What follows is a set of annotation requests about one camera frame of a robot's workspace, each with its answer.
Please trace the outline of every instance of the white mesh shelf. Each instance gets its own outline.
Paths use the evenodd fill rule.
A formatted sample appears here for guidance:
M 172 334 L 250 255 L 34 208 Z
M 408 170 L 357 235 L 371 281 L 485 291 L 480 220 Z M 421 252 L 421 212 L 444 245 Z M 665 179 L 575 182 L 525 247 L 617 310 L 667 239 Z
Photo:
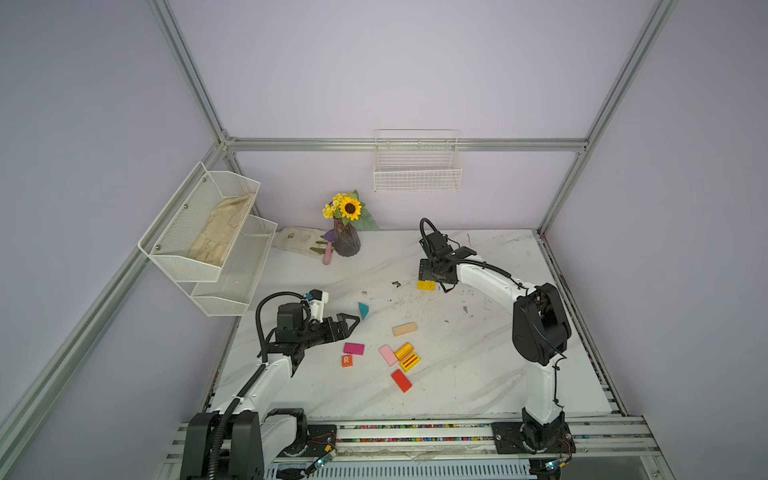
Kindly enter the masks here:
M 197 181 L 148 256 L 174 282 L 216 282 L 232 252 L 226 253 L 222 266 L 187 258 L 192 243 L 205 227 L 210 212 L 228 197 L 253 194 L 248 205 L 250 211 L 256 200 L 259 182 L 228 171 L 208 171 Z M 243 229 L 245 218 L 237 228 Z
M 198 283 L 190 297 L 208 315 L 243 315 L 264 270 L 277 223 L 248 215 L 219 281 Z
M 378 130 L 377 192 L 456 192 L 462 181 L 456 130 Z
M 187 258 L 211 211 L 225 198 L 253 194 L 248 204 L 251 211 L 260 185 L 232 172 L 206 170 L 202 164 L 190 176 L 199 175 L 200 170 L 202 176 L 160 236 L 153 241 L 150 227 L 139 240 L 139 249 L 206 315 L 243 315 L 256 292 L 277 223 L 246 215 L 237 226 L 221 266 Z

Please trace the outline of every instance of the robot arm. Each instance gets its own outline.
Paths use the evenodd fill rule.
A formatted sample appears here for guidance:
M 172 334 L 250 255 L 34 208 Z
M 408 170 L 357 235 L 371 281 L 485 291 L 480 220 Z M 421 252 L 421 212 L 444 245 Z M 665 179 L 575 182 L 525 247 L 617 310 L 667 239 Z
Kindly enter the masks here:
M 424 223 L 432 228 L 429 235 Z M 499 302 L 512 314 L 512 342 L 525 365 L 528 396 L 523 408 L 526 442 L 534 452 L 557 441 L 564 425 L 562 407 L 555 399 L 555 363 L 564 358 L 571 337 L 571 327 L 565 315 L 557 289 L 549 283 L 536 286 L 515 279 L 504 270 L 487 264 L 468 247 L 453 249 L 448 236 L 441 234 L 429 220 L 423 218 L 419 241 L 427 258 L 419 265 L 419 280 L 446 284 L 459 282 L 480 290 Z
M 301 300 L 277 309 L 275 341 L 261 333 L 260 311 L 267 300 L 276 296 L 296 296 Z M 323 318 L 328 293 L 312 290 L 305 296 L 282 292 L 268 296 L 257 307 L 256 322 L 262 342 L 262 363 L 242 389 L 212 413 L 199 413 L 190 421 L 187 432 L 181 480 L 219 478 L 219 459 L 225 439 L 230 440 L 229 477 L 251 478 L 263 473 L 277 455 L 285 450 L 299 454 L 306 447 L 307 424 L 301 409 L 269 410 L 270 404 L 293 376 L 306 349 L 348 338 L 360 323 L 357 316 L 345 313 Z M 355 320 L 350 326 L 348 319 Z M 299 477 L 308 475 L 335 455 L 327 452 Z

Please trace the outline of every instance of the wire basket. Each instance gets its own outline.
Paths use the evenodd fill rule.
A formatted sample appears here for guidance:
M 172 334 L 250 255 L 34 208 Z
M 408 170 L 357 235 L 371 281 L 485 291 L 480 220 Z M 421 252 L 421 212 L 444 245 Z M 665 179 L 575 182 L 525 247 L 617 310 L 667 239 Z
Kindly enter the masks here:
M 377 130 L 376 192 L 456 192 L 462 182 L 457 130 Z
M 261 278 L 277 223 L 248 215 L 219 281 L 198 283 L 190 298 L 208 316 L 238 316 L 248 309 Z
M 197 181 L 184 205 L 174 215 L 165 228 L 154 248 L 147 256 L 174 282 L 216 282 L 227 265 L 234 243 L 246 223 L 240 222 L 235 235 L 236 241 L 225 253 L 221 266 L 205 263 L 187 257 L 192 243 L 205 228 L 210 212 L 225 198 L 242 197 L 253 194 L 248 211 L 253 208 L 259 182 L 229 171 L 208 171 L 203 166 L 204 174 Z

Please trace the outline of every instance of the pink block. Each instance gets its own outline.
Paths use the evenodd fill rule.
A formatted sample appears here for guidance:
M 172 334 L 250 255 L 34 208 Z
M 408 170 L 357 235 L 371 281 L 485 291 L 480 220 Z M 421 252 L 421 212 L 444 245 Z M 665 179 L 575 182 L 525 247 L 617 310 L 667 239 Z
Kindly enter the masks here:
M 344 353 L 351 353 L 353 355 L 362 355 L 366 351 L 366 346 L 362 343 L 345 343 Z
M 389 345 L 384 345 L 382 348 L 380 348 L 379 353 L 382 354 L 384 360 L 389 364 L 389 366 L 393 366 L 397 363 L 397 357 L 395 356 L 395 353 L 392 351 L 392 349 L 389 348 Z

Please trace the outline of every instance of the purple glass vase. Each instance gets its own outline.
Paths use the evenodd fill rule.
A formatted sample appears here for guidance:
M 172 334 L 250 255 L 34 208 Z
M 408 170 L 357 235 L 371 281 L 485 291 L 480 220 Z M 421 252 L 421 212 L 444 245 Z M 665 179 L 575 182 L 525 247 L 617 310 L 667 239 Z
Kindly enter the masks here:
M 360 237 L 352 222 L 344 225 L 340 218 L 333 219 L 333 249 L 342 257 L 351 257 L 360 251 Z

